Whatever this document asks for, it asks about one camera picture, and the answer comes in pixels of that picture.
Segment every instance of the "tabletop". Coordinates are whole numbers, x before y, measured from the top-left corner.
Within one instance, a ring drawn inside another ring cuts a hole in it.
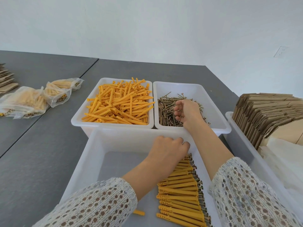
[[[71,118],[101,78],[132,76],[201,84],[222,114],[238,99],[206,66],[99,59],[82,76],[81,89],[39,117],[0,158],[0,226],[31,226],[59,203],[88,140]]]
[[[15,73],[19,86],[40,89],[47,82],[82,76],[97,58],[58,56],[51,54],[0,51],[0,63]],[[39,117],[32,119],[0,119],[0,156],[24,134]]]

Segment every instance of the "white plastic bin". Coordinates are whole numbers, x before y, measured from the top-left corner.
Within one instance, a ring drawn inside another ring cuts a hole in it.
[[[292,210],[303,221],[303,210],[297,205],[297,202],[290,196],[281,181],[234,122],[232,114],[233,112],[226,112],[225,114],[232,131],[229,134],[224,134],[224,137],[234,155],[245,161],[261,180],[273,188],[282,204]]]
[[[103,84],[111,84],[113,81],[120,82],[121,79],[113,79],[113,78],[102,78],[97,83],[96,87],[94,87],[93,91],[89,94],[87,98],[95,98],[96,95],[99,93],[98,86]],[[146,81],[145,83],[142,83],[142,86],[146,87],[146,85],[149,84],[149,89],[152,90],[152,82]],[[82,122],[81,118],[84,117],[84,113],[87,113],[87,107],[90,104],[87,100],[81,105],[81,107],[78,109],[76,114],[71,119],[71,124],[74,126],[80,126],[87,137],[90,136],[91,132],[97,128],[98,126],[114,126],[114,127],[134,127],[134,128],[145,128],[145,129],[152,129],[154,126],[154,109],[151,109],[148,111],[148,125],[134,125],[134,124],[116,124],[116,123],[98,123],[98,122]]]
[[[192,153],[197,166],[197,174],[203,182],[203,193],[208,213],[211,216],[211,224],[220,227],[221,223],[214,200],[207,193],[211,183],[210,178],[195,143],[187,132],[125,127],[99,127],[95,129],[89,137],[60,202],[91,183],[126,174],[148,155],[153,140],[159,135],[174,139],[181,136],[184,141],[191,144],[189,152]],[[144,217],[131,215],[123,226],[179,226],[156,217],[156,213],[159,212],[157,193],[158,190],[155,187],[139,201],[138,209],[145,212]]]
[[[178,94],[181,95],[181,93],[184,93],[184,96],[188,99],[196,100],[198,103],[202,104],[204,107],[203,116],[206,117],[207,122],[210,122],[210,127],[217,136],[220,134],[228,134],[232,130],[222,113],[200,84],[180,84],[160,81],[153,83],[154,101],[156,101],[154,106],[154,124],[156,128],[162,130],[185,130],[183,127],[160,125],[157,100],[169,92],[171,92],[168,95],[169,97],[178,97]]]

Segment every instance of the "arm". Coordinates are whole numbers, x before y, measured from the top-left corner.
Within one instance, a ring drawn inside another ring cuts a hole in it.
[[[209,193],[225,226],[302,226],[240,158],[203,121],[198,104],[176,102],[175,116],[193,137],[210,179]]]
[[[170,175],[189,147],[182,138],[157,137],[146,159],[122,178],[96,182],[77,191],[34,227],[121,226],[138,201]]]

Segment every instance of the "sleeve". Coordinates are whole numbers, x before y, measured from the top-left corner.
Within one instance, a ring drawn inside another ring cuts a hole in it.
[[[133,188],[125,180],[111,178],[77,191],[34,227],[121,226],[137,203]]]
[[[209,193],[224,226],[301,226],[295,214],[279,201],[238,157],[231,158],[214,176]]]

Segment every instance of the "wall socket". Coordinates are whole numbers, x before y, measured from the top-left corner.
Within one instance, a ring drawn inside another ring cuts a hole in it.
[[[274,55],[275,58],[283,58],[285,57],[285,54],[287,52],[289,47],[285,47],[285,46],[281,46],[278,51],[276,52],[276,54]]]

